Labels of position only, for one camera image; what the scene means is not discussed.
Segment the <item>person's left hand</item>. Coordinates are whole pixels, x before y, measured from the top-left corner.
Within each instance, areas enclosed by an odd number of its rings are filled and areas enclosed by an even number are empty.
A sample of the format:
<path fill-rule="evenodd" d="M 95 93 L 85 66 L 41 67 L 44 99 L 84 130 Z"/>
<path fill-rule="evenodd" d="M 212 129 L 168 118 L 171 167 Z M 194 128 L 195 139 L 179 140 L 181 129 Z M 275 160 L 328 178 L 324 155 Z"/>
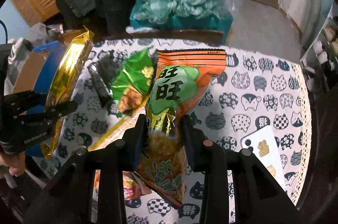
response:
<path fill-rule="evenodd" d="M 12 176 L 21 176 L 26 169 L 25 153 L 21 152 L 17 155 L 7 155 L 4 152 L 1 152 L 0 165 L 7 167 Z"/>

